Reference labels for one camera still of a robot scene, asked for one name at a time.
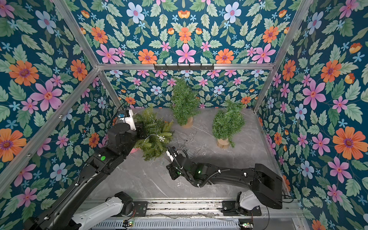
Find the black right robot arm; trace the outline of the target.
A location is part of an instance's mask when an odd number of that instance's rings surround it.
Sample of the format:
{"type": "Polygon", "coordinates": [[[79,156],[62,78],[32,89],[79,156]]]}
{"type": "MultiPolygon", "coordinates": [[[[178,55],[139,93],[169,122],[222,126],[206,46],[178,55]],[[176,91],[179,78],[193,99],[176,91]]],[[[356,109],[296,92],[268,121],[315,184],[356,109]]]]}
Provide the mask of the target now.
{"type": "Polygon", "coordinates": [[[232,208],[223,207],[226,215],[250,216],[261,205],[271,209],[283,209],[283,179],[263,164],[254,168],[224,168],[209,163],[195,163],[179,154],[171,157],[166,166],[172,180],[184,177],[191,185],[225,184],[245,189],[239,192],[232,208]]]}

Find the light green fern christmas tree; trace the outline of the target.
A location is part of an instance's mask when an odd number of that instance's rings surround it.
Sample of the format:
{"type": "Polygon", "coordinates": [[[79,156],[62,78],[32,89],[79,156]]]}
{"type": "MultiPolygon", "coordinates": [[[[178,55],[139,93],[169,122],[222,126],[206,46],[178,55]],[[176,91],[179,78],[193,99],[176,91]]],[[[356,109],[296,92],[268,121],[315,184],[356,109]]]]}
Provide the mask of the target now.
{"type": "Polygon", "coordinates": [[[153,108],[135,114],[134,120],[141,124],[143,131],[143,137],[135,145],[135,148],[143,151],[143,159],[152,161],[166,153],[167,146],[173,139],[173,121],[158,117],[153,108]]]}

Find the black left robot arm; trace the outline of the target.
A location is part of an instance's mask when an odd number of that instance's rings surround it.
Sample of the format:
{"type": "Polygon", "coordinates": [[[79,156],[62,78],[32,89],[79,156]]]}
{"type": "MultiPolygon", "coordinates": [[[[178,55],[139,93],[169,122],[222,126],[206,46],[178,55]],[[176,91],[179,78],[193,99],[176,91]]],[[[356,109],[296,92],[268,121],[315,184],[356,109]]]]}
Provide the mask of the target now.
{"type": "Polygon", "coordinates": [[[38,217],[28,218],[25,230],[77,230],[81,224],[73,215],[95,188],[104,181],[130,154],[137,141],[146,136],[143,124],[130,129],[128,123],[118,123],[107,132],[108,142],[87,160],[72,185],[38,217]]]}

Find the thin wire string light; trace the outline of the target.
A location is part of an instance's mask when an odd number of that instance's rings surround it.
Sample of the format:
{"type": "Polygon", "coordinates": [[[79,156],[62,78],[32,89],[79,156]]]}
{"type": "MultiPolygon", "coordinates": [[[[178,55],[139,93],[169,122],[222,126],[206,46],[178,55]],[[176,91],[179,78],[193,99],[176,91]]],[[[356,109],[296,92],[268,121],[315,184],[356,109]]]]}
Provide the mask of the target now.
{"type": "Polygon", "coordinates": [[[214,136],[208,132],[199,129],[195,129],[193,132],[189,133],[173,132],[173,140],[168,144],[167,147],[176,147],[180,151],[194,150],[196,153],[198,153],[202,148],[212,143],[210,139],[213,137],[214,136]]]}

